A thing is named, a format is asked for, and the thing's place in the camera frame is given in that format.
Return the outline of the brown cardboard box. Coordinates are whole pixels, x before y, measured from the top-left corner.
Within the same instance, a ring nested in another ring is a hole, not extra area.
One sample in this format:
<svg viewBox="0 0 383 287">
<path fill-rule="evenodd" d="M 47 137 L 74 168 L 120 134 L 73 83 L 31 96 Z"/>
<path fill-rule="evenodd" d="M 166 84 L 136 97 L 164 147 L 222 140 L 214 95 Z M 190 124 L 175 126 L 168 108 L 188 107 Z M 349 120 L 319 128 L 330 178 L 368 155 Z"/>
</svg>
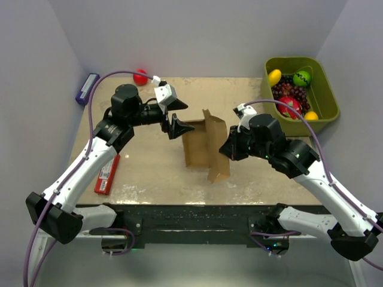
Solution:
<svg viewBox="0 0 383 287">
<path fill-rule="evenodd" d="M 194 130 L 182 135 L 186 166 L 207 169 L 207 180 L 221 182 L 230 177 L 229 159 L 219 153 L 227 139 L 226 122 L 204 109 L 202 120 L 189 121 Z"/>
</svg>

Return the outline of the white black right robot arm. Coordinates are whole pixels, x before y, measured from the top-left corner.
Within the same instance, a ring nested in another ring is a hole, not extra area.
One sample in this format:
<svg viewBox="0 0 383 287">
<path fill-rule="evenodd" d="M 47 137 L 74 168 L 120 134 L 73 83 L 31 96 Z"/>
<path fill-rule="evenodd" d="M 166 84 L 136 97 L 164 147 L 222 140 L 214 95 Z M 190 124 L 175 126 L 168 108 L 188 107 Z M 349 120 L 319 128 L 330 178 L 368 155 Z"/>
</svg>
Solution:
<svg viewBox="0 0 383 287">
<path fill-rule="evenodd" d="M 328 215 L 318 215 L 278 203 L 256 223 L 253 234 L 307 234 L 329 242 L 351 261 L 363 259 L 378 244 L 382 214 L 337 184 L 325 171 L 320 156 L 304 141 L 286 138 L 271 115 L 253 115 L 247 126 L 232 126 L 219 152 L 233 161 L 249 156 L 267 160 L 277 172 L 305 187 L 329 211 Z"/>
</svg>

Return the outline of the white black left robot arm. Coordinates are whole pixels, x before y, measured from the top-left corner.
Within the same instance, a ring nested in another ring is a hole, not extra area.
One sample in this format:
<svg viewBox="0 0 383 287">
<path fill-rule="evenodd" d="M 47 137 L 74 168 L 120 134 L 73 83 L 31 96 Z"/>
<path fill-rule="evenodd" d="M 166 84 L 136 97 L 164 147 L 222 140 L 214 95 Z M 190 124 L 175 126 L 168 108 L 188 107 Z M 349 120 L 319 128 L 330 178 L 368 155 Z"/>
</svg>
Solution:
<svg viewBox="0 0 383 287">
<path fill-rule="evenodd" d="M 101 169 L 113 160 L 133 138 L 134 127 L 160 124 L 169 139 L 193 131 L 169 111 L 187 109 L 177 98 L 175 89 L 161 82 L 154 89 L 155 104 L 147 104 L 132 84 L 120 85 L 111 97 L 109 107 L 81 154 L 62 176 L 41 194 L 31 193 L 26 205 L 32 222 L 61 244 L 67 244 L 87 230 L 104 228 L 110 234 L 123 230 L 124 220 L 108 204 L 77 208 L 77 202 Z"/>
</svg>

